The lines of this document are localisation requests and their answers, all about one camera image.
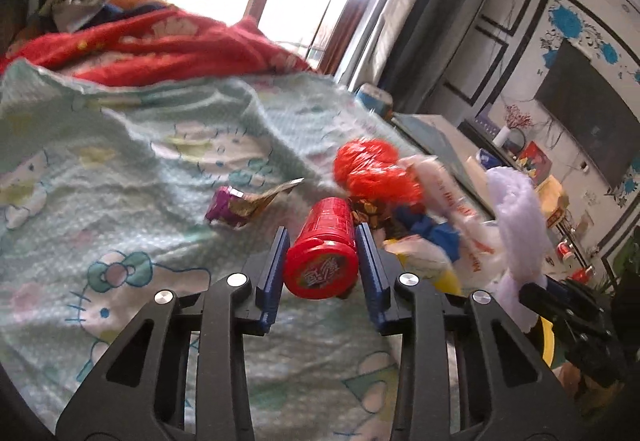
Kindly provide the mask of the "brown candy bar wrapper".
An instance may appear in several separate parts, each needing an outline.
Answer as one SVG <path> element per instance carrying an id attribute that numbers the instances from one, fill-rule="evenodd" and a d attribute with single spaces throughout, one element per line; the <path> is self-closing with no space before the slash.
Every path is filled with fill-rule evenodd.
<path id="1" fill-rule="evenodd" d="M 371 230 L 378 230 L 388 227 L 392 222 L 392 211 L 384 203 L 351 198 L 349 205 L 354 224 L 366 223 Z"/>

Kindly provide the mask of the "red mesh plastic bag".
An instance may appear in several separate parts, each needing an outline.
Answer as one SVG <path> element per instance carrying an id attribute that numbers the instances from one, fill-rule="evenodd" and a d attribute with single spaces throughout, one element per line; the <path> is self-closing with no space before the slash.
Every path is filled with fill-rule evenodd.
<path id="1" fill-rule="evenodd" d="M 418 204 L 423 198 L 421 184 L 399 160 L 395 146 L 383 140 L 352 140 L 337 150 L 334 180 L 352 198 L 390 205 Z"/>

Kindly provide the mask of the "white printed plastic bag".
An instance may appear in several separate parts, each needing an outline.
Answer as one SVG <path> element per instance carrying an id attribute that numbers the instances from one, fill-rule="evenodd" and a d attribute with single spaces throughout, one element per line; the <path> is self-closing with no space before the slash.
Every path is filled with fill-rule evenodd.
<path id="1" fill-rule="evenodd" d="M 504 247 L 497 222 L 480 216 L 447 168 L 435 157 L 402 157 L 399 165 L 416 176 L 426 208 L 445 218 L 460 234 L 460 258 L 454 271 L 463 289 L 486 288 L 504 268 Z"/>

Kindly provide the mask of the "black tv cabinet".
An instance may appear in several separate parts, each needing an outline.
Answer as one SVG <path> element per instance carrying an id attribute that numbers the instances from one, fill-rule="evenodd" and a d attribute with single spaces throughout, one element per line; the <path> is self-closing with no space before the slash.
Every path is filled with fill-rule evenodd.
<path id="1" fill-rule="evenodd" d="M 511 154 L 508 150 L 494 146 L 490 135 L 488 135 L 488 133 L 480 127 L 475 120 L 463 120 L 463 122 L 458 125 L 457 129 L 473 144 L 495 157 L 500 166 L 510 167 L 517 172 L 521 172 L 521 174 L 526 175 L 536 191 L 536 187 L 538 186 L 535 186 L 532 179 L 529 178 L 529 175 L 522 172 L 515 163 L 518 157 Z M 582 247 L 582 244 L 580 244 L 577 232 L 575 231 L 573 224 L 570 222 L 570 212 L 568 211 L 568 208 L 565 217 L 555 227 L 552 227 L 549 230 L 553 230 L 554 233 L 559 236 L 560 242 L 567 244 L 567 247 L 573 252 L 576 262 L 582 270 L 586 272 L 594 271 L 591 256 L 587 253 L 587 250 Z"/>

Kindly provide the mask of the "grey crumpled clothing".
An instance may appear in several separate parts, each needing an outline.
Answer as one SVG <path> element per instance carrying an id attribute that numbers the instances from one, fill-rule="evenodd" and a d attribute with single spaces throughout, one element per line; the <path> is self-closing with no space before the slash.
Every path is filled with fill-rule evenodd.
<path id="1" fill-rule="evenodd" d="M 109 0 L 45 0 L 36 11 L 40 19 L 51 21 L 58 33 L 75 33 L 90 22 Z"/>

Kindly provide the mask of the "purple foil wrapper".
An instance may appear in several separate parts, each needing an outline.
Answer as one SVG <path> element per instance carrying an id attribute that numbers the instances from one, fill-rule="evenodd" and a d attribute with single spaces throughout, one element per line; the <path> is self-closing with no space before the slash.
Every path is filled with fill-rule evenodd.
<path id="1" fill-rule="evenodd" d="M 290 193 L 302 184 L 303 178 L 286 181 L 262 193 L 243 192 L 237 188 L 221 187 L 214 192 L 204 220 L 222 222 L 229 227 L 244 227 L 257 218 L 281 193 Z"/>

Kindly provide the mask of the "grey standing air conditioner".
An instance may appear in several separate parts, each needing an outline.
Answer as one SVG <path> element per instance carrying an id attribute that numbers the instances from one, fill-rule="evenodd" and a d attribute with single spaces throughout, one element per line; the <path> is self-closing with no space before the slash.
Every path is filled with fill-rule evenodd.
<path id="1" fill-rule="evenodd" d="M 416 0 L 388 55 L 378 86 L 394 110 L 422 110 L 471 31 L 486 0 Z"/>

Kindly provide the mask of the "red floral blanket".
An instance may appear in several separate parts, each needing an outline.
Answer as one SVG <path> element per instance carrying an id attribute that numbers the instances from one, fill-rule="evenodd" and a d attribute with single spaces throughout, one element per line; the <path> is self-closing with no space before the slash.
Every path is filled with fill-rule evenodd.
<path id="1" fill-rule="evenodd" d="M 312 70 L 304 59 L 269 40 L 251 18 L 228 26 L 177 8 L 76 33 L 39 36 L 2 57 L 2 73 L 19 60 L 109 87 Z"/>

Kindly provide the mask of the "brown paper bag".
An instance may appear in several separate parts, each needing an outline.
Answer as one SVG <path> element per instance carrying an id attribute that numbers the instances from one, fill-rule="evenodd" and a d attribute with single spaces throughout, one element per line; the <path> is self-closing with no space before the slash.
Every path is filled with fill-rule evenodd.
<path id="1" fill-rule="evenodd" d="M 550 175 L 536 187 L 541 213 L 546 220 L 546 227 L 555 227 L 564 217 L 570 205 L 568 195 L 562 183 Z"/>

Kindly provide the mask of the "yellow rimmed trash bin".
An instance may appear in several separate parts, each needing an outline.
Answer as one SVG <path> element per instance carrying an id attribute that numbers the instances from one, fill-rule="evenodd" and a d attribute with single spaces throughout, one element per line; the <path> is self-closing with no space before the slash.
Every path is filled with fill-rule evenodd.
<path id="1" fill-rule="evenodd" d="M 538 320 L 539 331 L 541 334 L 541 357 L 549 367 L 552 367 L 555 354 L 555 337 L 553 334 L 553 325 L 544 317 Z"/>

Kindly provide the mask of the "blue white stool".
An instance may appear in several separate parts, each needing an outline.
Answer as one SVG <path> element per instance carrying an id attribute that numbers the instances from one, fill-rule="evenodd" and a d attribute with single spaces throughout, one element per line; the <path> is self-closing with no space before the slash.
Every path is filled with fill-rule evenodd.
<path id="1" fill-rule="evenodd" d="M 355 92 L 355 99 L 369 112 L 378 114 L 384 120 L 393 116 L 393 97 L 385 90 L 372 84 L 364 83 Z"/>

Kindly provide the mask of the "white yellow plastic package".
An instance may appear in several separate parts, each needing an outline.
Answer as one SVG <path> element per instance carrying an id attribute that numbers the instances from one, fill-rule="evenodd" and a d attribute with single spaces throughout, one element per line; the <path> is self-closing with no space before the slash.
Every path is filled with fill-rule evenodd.
<path id="1" fill-rule="evenodd" d="M 428 279 L 442 293 L 462 295 L 454 266 L 442 247 L 419 235 L 410 235 L 402 239 L 388 239 L 384 242 L 384 249 L 398 258 L 406 272 Z"/>

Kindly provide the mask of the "white vase red flowers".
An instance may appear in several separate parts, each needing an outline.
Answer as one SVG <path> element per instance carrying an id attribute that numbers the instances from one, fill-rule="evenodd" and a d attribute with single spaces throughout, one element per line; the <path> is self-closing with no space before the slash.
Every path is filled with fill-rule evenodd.
<path id="1" fill-rule="evenodd" d="M 492 144 L 497 146 L 497 148 L 502 148 L 512 130 L 525 130 L 532 126 L 532 116 L 523 112 L 518 105 L 508 104 L 506 105 L 506 112 L 504 113 L 504 125 L 500 128 L 494 140 L 492 140 Z"/>

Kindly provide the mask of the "light green cartoon bedsheet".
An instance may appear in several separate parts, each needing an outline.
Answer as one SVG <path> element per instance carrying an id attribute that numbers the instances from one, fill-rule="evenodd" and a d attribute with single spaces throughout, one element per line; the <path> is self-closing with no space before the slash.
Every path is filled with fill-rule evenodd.
<path id="1" fill-rule="evenodd" d="M 1 363 L 53 428 L 161 289 L 203 291 L 297 234 L 338 193 L 337 150 L 416 147 L 331 80 L 200 78 L 108 88 L 17 61 L 1 77 Z M 204 220 L 214 192 L 303 178 L 244 227 Z"/>

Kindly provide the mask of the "blue plastic bag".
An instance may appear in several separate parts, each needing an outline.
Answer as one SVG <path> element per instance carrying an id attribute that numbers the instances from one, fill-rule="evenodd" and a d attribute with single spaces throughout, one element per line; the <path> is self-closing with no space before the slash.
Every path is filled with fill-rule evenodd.
<path id="1" fill-rule="evenodd" d="M 451 262 L 460 259 L 460 233 L 449 222 L 436 221 L 408 206 L 397 207 L 394 217 L 410 235 L 418 235 L 440 247 Z"/>

